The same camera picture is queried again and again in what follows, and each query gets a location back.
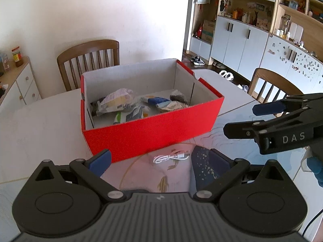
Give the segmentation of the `white chicken sausage pouch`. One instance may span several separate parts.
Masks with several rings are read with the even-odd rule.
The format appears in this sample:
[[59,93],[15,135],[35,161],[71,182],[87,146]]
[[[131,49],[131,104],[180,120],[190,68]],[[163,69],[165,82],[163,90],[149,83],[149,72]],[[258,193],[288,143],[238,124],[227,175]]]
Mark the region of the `white chicken sausage pouch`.
[[107,95],[103,100],[98,101],[96,115],[100,116],[112,112],[120,112],[130,109],[136,104],[136,95],[130,89],[118,89]]

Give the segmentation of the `clear bag dark snack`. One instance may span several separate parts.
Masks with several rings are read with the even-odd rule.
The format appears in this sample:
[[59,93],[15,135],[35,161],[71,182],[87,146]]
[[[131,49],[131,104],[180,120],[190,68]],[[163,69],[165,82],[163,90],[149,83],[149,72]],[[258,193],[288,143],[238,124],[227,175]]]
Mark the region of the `clear bag dark snack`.
[[179,90],[172,91],[172,93],[170,94],[170,100],[188,104],[187,97]]

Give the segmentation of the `wooden chair at right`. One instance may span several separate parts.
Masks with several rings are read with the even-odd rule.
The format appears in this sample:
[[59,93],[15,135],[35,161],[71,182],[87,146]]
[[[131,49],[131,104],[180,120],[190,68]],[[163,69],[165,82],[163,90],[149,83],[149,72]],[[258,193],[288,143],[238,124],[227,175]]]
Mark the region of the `wooden chair at right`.
[[260,103],[274,102],[303,92],[283,76],[264,68],[256,68],[248,89],[248,95]]

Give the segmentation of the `grey white slippers pair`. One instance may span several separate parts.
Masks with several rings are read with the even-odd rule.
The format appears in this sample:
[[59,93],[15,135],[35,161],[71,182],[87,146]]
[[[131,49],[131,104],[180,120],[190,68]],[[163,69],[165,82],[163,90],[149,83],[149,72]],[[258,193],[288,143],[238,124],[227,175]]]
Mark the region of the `grey white slippers pair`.
[[248,92],[249,87],[247,85],[238,85],[238,88],[240,88],[241,90],[243,90],[244,92]]

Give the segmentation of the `black rice ball packet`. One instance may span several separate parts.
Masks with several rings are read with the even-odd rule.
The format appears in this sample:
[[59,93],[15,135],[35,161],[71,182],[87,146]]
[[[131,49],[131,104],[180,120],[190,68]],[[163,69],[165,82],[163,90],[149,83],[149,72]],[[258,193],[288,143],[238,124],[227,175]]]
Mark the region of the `black rice ball packet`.
[[94,101],[90,104],[90,109],[91,109],[91,115],[92,116],[97,116],[98,115],[98,110],[99,110],[99,101]]

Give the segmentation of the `red cardboard box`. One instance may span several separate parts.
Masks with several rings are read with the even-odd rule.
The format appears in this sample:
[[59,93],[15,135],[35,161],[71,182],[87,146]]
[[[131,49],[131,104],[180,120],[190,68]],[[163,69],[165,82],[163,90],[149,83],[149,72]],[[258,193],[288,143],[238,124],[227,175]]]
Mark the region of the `red cardboard box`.
[[[169,98],[178,90],[188,107],[161,112],[146,103],[148,116],[116,124],[116,113],[92,115],[93,103],[119,89],[130,89],[137,105],[141,97]],[[112,162],[177,144],[208,133],[219,114],[224,97],[181,61],[159,59],[89,71],[81,77],[81,129],[93,155],[108,149]]]

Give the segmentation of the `white blue snack packet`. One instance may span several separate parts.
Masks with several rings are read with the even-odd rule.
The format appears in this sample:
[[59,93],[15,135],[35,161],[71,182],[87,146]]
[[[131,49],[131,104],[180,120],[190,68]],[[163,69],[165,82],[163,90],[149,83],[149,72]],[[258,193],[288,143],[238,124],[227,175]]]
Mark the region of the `white blue snack packet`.
[[137,105],[133,107],[129,112],[117,112],[113,124],[121,124],[138,119],[143,119],[149,116],[150,108],[145,105]]

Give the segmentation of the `black sneakers pair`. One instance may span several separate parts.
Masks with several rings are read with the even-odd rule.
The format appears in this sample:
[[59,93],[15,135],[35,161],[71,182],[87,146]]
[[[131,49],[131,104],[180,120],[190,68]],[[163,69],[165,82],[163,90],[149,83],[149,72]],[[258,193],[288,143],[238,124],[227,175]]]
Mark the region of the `black sneakers pair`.
[[205,65],[205,61],[203,59],[201,59],[199,56],[193,56],[191,58],[191,63],[193,63],[193,65],[195,65],[195,66],[204,66]]

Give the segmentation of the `blue salmon snack packet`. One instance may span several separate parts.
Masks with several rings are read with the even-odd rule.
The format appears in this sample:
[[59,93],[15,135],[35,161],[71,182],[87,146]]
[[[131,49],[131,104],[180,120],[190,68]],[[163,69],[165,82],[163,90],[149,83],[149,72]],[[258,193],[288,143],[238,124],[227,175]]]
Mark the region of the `blue salmon snack packet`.
[[157,97],[157,96],[142,96],[140,97],[140,100],[145,104],[153,105],[153,106],[170,101],[167,98]]

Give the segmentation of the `white tall cabinet unit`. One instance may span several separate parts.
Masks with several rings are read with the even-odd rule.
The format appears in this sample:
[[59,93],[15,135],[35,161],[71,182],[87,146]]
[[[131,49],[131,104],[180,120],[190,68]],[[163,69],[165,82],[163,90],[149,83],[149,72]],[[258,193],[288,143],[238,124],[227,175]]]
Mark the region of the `white tall cabinet unit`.
[[[214,21],[212,43],[201,39]],[[322,0],[189,0],[184,49],[251,80],[256,68],[304,93],[322,91]]]

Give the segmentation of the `white drawer sideboard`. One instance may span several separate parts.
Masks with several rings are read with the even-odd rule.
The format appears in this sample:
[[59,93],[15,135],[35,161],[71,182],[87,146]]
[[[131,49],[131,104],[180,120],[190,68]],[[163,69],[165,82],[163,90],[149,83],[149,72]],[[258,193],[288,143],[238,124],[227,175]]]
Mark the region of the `white drawer sideboard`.
[[1,76],[1,114],[13,113],[42,99],[29,57],[22,60],[20,67],[11,61],[10,70]]

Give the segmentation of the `brown wooden chair back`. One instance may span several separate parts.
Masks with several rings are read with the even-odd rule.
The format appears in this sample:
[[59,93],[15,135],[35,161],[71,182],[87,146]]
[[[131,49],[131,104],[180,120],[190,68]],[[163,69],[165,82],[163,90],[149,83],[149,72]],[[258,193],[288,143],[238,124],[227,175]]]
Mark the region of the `brown wooden chair back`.
[[78,89],[85,72],[120,64],[120,44],[102,39],[73,46],[57,57],[57,64],[66,91]]

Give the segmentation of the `cardboard carton on shelf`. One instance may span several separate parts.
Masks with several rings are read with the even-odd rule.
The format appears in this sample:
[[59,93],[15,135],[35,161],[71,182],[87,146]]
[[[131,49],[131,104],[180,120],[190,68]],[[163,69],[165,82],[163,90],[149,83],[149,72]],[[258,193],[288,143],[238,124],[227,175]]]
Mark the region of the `cardboard carton on shelf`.
[[214,36],[214,30],[215,30],[215,22],[204,20],[202,25],[201,39],[211,44]]

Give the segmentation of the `red-lidded sauce jar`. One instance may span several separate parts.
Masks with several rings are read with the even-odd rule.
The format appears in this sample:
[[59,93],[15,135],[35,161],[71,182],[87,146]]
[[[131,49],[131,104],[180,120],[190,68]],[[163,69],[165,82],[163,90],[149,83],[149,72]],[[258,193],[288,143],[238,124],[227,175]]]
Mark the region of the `red-lidded sauce jar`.
[[22,59],[22,54],[19,46],[12,49],[12,55],[16,67],[20,67],[21,65],[23,65],[24,61]]

